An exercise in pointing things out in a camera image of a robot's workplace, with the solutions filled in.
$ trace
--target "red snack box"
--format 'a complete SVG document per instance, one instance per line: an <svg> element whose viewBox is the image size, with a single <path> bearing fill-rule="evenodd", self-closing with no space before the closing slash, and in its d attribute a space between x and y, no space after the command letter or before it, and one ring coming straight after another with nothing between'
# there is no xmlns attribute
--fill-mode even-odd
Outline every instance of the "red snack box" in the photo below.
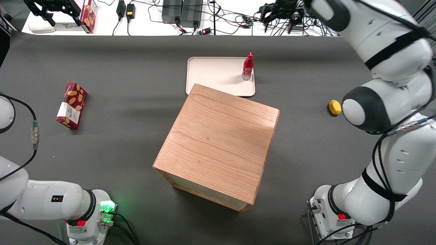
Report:
<svg viewBox="0 0 436 245"><path fill-rule="evenodd" d="M97 5L94 0L85 0L82 12L80 13L80 22L86 33L93 33L95 20L97 18Z"/></svg>
<svg viewBox="0 0 436 245"><path fill-rule="evenodd" d="M78 129L87 94L79 84L75 82L67 83L64 101L61 103L56 121L69 129Z"/></svg>

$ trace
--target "coca-cola bottle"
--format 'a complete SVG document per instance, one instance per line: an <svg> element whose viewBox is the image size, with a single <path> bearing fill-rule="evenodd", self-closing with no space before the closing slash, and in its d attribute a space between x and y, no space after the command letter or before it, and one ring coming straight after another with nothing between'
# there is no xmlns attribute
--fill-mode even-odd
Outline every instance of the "coca-cola bottle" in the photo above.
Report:
<svg viewBox="0 0 436 245"><path fill-rule="evenodd" d="M253 72L254 62L253 62L254 54L249 52L247 55L247 59L244 62L244 68L242 69L242 79L250 80L251 73Z"/></svg>

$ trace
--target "power supply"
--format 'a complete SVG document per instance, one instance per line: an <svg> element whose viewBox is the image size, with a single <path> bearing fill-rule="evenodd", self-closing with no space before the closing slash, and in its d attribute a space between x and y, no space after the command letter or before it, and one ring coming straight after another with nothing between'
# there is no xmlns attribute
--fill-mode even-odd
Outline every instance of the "power supply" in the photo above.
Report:
<svg viewBox="0 0 436 245"><path fill-rule="evenodd" d="M183 0L163 0L162 22L180 25Z"/></svg>
<svg viewBox="0 0 436 245"><path fill-rule="evenodd" d="M184 0L181 23L183 27L200 28L203 0Z"/></svg>

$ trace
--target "red button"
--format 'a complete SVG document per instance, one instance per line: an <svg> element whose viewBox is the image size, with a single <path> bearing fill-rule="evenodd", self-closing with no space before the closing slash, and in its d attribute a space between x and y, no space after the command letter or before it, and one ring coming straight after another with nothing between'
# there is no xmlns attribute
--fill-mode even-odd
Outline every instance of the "red button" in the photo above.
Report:
<svg viewBox="0 0 436 245"><path fill-rule="evenodd" d="M85 226L86 221L84 220L79 220L77 221L77 226Z"/></svg>
<svg viewBox="0 0 436 245"><path fill-rule="evenodd" d="M343 219L346 219L347 217L346 217L344 214L338 214L338 215L337 215L337 218L338 218L339 220L343 220Z"/></svg>

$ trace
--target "wooden cube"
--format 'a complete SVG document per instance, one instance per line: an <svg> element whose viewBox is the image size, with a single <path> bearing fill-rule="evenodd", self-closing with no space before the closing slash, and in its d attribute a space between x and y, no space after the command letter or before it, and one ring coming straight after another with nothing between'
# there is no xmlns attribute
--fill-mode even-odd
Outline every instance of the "wooden cube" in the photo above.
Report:
<svg viewBox="0 0 436 245"><path fill-rule="evenodd" d="M252 207L280 111L195 84L153 167L174 187Z"/></svg>

